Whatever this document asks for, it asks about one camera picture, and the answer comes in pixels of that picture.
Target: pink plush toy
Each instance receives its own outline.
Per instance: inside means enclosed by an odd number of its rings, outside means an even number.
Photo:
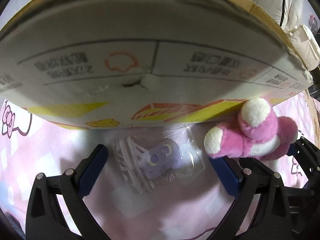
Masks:
[[[238,119],[213,127],[204,137],[204,148],[212,158],[228,156],[276,160],[287,154],[298,136],[290,117],[276,117],[263,98],[247,101]]]

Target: black metal bracket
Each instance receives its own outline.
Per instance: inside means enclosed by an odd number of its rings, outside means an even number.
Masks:
[[[303,189],[286,187],[292,217],[292,239],[320,239],[320,150],[301,137],[288,151],[308,178]]]
[[[39,173],[33,183],[27,209],[28,240],[92,239],[109,240],[82,201],[89,195],[108,158],[108,150],[99,144],[75,170],[67,169],[61,176],[46,177]],[[82,236],[71,232],[57,200],[63,196],[71,217]]]
[[[256,159],[243,158],[239,163],[243,168],[240,193],[208,239],[291,239],[289,202],[280,174]],[[251,224],[236,236],[255,194],[260,194],[260,199]]]

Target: plastic bag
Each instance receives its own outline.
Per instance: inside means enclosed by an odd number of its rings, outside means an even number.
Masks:
[[[113,150],[124,179],[140,193],[204,169],[190,127],[150,128],[115,141]]]

